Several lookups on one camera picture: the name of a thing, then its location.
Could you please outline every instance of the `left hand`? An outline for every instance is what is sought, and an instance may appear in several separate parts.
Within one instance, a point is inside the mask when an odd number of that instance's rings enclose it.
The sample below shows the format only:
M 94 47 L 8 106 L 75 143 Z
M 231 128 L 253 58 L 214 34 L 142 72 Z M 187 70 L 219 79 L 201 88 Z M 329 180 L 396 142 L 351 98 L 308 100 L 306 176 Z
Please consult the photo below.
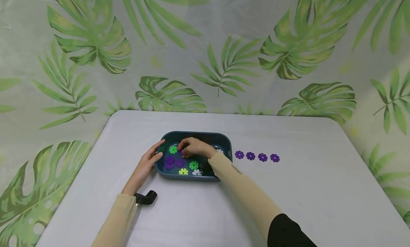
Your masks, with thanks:
M 122 190 L 122 194 L 134 196 L 138 189 L 142 187 L 151 173 L 154 164 L 162 157 L 162 152 L 157 154 L 155 154 L 155 152 L 160 145 L 164 144 L 164 142 L 165 139 L 162 139 L 157 144 L 149 148 L 148 151 L 141 157 L 140 162 Z

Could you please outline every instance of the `green snowflake block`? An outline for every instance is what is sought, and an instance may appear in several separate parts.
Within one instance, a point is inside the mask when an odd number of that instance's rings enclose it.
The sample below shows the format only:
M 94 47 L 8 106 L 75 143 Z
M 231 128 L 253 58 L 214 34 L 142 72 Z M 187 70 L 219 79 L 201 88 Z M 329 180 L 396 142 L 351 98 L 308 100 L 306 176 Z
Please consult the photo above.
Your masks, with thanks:
M 191 161 L 189 163 L 189 168 L 192 169 L 192 170 L 196 170 L 198 167 L 199 167 L 199 164 L 198 164 L 197 161 Z
M 169 152 L 172 153 L 172 154 L 177 153 L 177 152 L 178 152 L 177 147 L 176 147 L 176 146 L 170 147 L 170 148 L 169 148 Z
M 178 174 L 180 175 L 188 175 L 188 170 L 185 168 L 180 169 L 180 171 L 178 172 Z

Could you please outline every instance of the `right hand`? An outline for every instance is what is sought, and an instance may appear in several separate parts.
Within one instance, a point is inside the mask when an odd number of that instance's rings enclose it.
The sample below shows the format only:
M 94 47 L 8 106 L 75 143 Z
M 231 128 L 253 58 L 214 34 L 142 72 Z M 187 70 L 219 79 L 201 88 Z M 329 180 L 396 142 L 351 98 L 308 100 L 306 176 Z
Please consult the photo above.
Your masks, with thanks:
M 202 142 L 194 137 L 182 139 L 177 149 L 181 150 L 183 147 L 185 148 L 182 150 L 182 158 L 189 158 L 194 154 L 200 154 L 210 159 L 211 157 L 213 157 L 213 155 L 216 154 L 216 150 L 211 145 L 208 145 L 207 143 Z

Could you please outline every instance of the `black sleeve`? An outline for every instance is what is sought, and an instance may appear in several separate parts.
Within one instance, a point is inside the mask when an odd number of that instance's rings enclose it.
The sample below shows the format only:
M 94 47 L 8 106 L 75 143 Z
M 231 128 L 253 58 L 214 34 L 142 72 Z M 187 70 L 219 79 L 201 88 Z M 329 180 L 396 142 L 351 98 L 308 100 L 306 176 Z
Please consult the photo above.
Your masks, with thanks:
M 268 247 L 316 247 L 300 230 L 300 226 L 285 214 L 276 216 L 269 227 Z

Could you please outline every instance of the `black object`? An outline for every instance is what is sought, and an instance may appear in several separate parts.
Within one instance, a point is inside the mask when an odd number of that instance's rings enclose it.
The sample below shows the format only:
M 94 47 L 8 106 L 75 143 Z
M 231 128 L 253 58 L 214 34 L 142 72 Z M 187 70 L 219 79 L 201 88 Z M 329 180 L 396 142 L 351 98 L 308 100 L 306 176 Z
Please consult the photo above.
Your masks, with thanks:
M 150 190 L 147 195 L 135 193 L 135 198 L 136 203 L 149 205 L 155 201 L 157 198 L 157 193 L 153 190 Z
M 270 223 L 268 247 L 316 247 L 300 226 L 285 214 L 277 215 Z

